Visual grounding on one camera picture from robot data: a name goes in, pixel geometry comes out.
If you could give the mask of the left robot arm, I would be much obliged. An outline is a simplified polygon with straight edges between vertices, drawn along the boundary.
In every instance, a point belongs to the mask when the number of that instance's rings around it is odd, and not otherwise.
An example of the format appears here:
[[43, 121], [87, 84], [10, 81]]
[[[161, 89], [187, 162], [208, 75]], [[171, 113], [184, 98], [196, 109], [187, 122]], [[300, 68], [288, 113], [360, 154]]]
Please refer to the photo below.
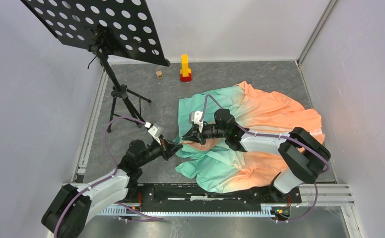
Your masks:
[[79, 186], [61, 187], [44, 213], [41, 223], [57, 238], [76, 238], [85, 225], [105, 208], [116, 202], [138, 199], [141, 167], [162, 157], [168, 160], [183, 145], [160, 137], [147, 145], [132, 141], [121, 162], [99, 179]]

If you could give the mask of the green and orange jacket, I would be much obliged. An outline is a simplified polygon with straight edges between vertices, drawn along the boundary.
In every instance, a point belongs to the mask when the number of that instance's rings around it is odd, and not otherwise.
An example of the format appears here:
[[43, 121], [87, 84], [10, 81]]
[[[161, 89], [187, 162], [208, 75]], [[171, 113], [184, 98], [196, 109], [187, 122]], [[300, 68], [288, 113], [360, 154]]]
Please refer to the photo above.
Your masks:
[[208, 192], [228, 193], [256, 186], [266, 186], [287, 168], [281, 156], [266, 152], [236, 152], [224, 139], [209, 139], [205, 144], [183, 141], [191, 128], [191, 112], [203, 111], [204, 121], [214, 122], [216, 110], [229, 109], [243, 127], [261, 132], [287, 132], [304, 128], [318, 142], [325, 135], [321, 116], [314, 109], [305, 109], [300, 103], [276, 91], [264, 92], [247, 82], [235, 86], [198, 93], [179, 100], [177, 141], [183, 148], [177, 156], [183, 162], [176, 172], [194, 179]]

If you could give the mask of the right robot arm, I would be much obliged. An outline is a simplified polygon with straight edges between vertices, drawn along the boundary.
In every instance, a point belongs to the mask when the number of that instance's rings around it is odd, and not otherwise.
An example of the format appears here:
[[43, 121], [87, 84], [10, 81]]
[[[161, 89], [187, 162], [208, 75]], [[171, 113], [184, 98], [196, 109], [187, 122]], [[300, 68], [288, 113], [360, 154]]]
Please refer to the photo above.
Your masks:
[[291, 190], [304, 183], [316, 183], [319, 175], [330, 169], [330, 152], [301, 127], [290, 132], [258, 132], [239, 125], [229, 109], [218, 109], [214, 123], [205, 122], [201, 116], [201, 111], [190, 114], [192, 127], [183, 140], [203, 145], [209, 139], [223, 138], [234, 151], [268, 152], [282, 157], [287, 169], [274, 177], [268, 190], [274, 202], [282, 202]]

